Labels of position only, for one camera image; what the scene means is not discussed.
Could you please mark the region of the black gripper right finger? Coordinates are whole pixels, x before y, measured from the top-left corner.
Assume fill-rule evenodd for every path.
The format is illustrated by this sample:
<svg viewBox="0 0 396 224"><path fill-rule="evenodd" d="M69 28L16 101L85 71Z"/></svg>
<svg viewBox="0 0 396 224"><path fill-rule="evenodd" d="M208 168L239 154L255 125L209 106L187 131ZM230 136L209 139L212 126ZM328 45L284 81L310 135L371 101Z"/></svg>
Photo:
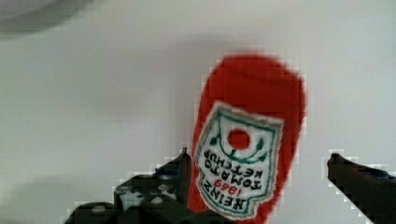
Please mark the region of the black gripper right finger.
<svg viewBox="0 0 396 224"><path fill-rule="evenodd" d="M396 223L396 178L333 153L328 179L374 224Z"/></svg>

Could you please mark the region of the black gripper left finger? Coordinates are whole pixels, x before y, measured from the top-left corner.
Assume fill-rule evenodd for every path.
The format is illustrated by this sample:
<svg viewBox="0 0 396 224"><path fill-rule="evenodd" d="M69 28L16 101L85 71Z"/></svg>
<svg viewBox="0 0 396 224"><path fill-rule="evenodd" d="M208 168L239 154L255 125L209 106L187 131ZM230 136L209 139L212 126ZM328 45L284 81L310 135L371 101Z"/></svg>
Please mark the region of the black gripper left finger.
<svg viewBox="0 0 396 224"><path fill-rule="evenodd" d="M64 224L233 224L222 215L188 208L191 157L186 150L151 175L136 175L114 189L112 203L84 203Z"/></svg>

